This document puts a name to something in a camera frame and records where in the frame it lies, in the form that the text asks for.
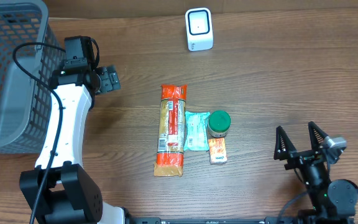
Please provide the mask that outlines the small orange snack packet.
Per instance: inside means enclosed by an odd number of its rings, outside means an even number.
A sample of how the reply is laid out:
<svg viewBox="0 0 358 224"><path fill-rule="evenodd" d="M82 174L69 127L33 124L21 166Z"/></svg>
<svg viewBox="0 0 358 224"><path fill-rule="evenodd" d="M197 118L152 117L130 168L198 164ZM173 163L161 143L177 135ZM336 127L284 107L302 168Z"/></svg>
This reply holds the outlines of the small orange snack packet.
<svg viewBox="0 0 358 224"><path fill-rule="evenodd" d="M211 164L224 164L227 162L226 142L224 138L208 140Z"/></svg>

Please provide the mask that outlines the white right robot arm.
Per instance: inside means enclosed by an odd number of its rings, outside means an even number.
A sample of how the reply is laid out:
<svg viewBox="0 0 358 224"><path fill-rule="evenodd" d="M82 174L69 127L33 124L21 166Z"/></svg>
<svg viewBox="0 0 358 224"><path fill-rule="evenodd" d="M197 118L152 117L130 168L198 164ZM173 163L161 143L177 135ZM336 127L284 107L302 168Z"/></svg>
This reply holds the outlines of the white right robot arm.
<svg viewBox="0 0 358 224"><path fill-rule="evenodd" d="M276 223L354 223L358 186L347 179L331 180L331 166L347 147L342 136L331 137L317 124L308 123L311 149L297 151L281 126L276 128L275 160L286 161L306 191L287 202L275 218ZM300 210L296 217L285 217L288 207L308 195L312 209Z"/></svg>

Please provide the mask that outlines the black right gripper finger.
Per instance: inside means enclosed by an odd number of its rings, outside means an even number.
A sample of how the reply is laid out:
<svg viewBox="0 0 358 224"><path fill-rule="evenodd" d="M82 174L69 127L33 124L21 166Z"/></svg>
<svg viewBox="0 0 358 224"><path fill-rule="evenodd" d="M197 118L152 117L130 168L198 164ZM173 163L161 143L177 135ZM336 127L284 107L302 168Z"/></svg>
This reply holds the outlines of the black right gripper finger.
<svg viewBox="0 0 358 224"><path fill-rule="evenodd" d="M320 150L321 143L324 139L328 137L326 134L315 122L310 121L308 123L308 130L310 135L310 142L312 150Z"/></svg>
<svg viewBox="0 0 358 224"><path fill-rule="evenodd" d="M281 126L276 128L276 142L273 159L274 160L287 160L292 158L297 152L296 148L290 141L286 132Z"/></svg>

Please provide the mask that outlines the green lidded jar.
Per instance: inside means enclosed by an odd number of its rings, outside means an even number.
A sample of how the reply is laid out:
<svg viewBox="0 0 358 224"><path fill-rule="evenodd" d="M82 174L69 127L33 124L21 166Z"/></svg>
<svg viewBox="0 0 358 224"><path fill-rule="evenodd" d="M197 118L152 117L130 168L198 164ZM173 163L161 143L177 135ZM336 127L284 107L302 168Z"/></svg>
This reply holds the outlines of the green lidded jar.
<svg viewBox="0 0 358 224"><path fill-rule="evenodd" d="M226 111L214 111L208 118L208 131L214 138L226 136L230 126L231 117Z"/></svg>

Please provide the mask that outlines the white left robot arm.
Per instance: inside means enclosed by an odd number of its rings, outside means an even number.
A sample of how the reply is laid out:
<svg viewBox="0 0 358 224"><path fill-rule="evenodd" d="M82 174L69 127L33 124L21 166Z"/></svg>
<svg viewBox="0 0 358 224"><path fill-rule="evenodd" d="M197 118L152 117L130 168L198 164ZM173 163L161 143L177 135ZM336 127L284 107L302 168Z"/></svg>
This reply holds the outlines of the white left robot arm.
<svg viewBox="0 0 358 224"><path fill-rule="evenodd" d="M94 94L86 85L59 85L42 151L32 170L23 171L19 187L32 222L128 223L127 211L103 200L98 185L83 168L83 136Z"/></svg>

